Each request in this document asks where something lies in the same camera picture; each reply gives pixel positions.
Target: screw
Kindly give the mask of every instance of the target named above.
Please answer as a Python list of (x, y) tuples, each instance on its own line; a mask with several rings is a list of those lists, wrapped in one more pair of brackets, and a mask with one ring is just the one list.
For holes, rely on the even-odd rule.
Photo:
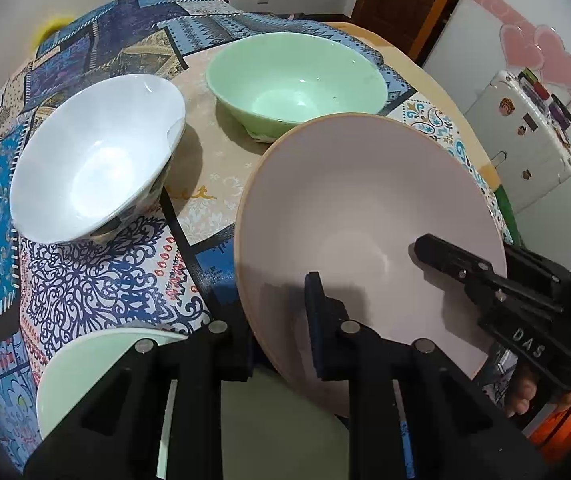
[(213, 322), (211, 322), (207, 328), (210, 329), (210, 332), (212, 332), (213, 334), (222, 334), (223, 332), (225, 332), (228, 329), (228, 324), (225, 321), (221, 321), (220, 319), (217, 319)]
[(134, 349), (139, 352), (139, 354), (147, 354), (153, 348), (154, 341), (152, 339), (139, 339), (134, 344)]
[(356, 321), (352, 321), (348, 319), (341, 323), (341, 330), (346, 334), (356, 334), (361, 330), (361, 325), (359, 325)]
[(435, 350), (436, 346), (432, 340), (422, 337), (421, 339), (414, 341), (414, 348), (419, 350), (422, 354), (429, 354)]

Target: green bowl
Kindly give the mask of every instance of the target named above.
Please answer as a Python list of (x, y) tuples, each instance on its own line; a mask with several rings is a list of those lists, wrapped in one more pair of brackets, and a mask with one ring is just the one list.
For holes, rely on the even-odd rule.
[(388, 98), (369, 60), (334, 41), (275, 32), (226, 46), (205, 73), (210, 90), (250, 136), (274, 142), (316, 117), (378, 113)]

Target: beige bowl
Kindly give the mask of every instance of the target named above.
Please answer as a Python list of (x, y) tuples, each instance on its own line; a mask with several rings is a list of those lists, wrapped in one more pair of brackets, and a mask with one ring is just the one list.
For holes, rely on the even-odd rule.
[(319, 118), (265, 153), (249, 179), (235, 229), (238, 291), (277, 370), (323, 407), (347, 415), (347, 386), (316, 377), (303, 301), (318, 270), (326, 295), (380, 336), (427, 337), (470, 377), (491, 340), (461, 284), (413, 261), (435, 234), (505, 276), (503, 242), (475, 181), (424, 134), (364, 114)]

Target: patchwork tablecloth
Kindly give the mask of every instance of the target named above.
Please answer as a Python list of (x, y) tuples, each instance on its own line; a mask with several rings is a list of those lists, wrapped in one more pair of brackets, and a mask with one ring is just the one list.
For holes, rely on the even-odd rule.
[[(410, 124), (456, 157), (509, 240), (495, 196), (469, 161), (456, 125), (356, 38), (324, 23), (240, 12), (223, 0), (105, 4), (44, 41), (0, 91), (0, 438), (18, 468), (40, 441), (36, 389), (63, 345), (129, 322), (191, 333), (209, 322), (208, 306), (240, 308), (234, 222), (266, 146), (216, 104), (204, 70), (226, 43), (284, 30), (346, 44), (370, 59), (389, 90), (380, 114)], [(76, 92), (141, 72), (171, 80), (186, 100), (186, 131), (161, 204), (102, 246), (44, 246), (19, 237), (8, 193), (30, 137)]]

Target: cable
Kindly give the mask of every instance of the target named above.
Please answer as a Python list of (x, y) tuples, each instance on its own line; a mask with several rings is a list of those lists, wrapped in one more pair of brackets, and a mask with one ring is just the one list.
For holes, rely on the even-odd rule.
[(552, 431), (550, 431), (550, 434), (545, 438), (545, 440), (539, 444), (539, 446), (537, 446), (537, 449), (541, 449), (543, 446), (545, 446), (550, 440), (552, 440), (552, 438), (554, 437), (554, 435), (557, 434), (557, 432), (560, 430), (560, 428), (563, 426), (563, 424), (565, 424), (565, 421), (568, 420), (568, 417), (571, 415), (571, 405), (570, 407), (566, 410), (565, 414), (563, 415), (563, 418), (559, 421), (559, 423), (554, 427), (554, 429)]

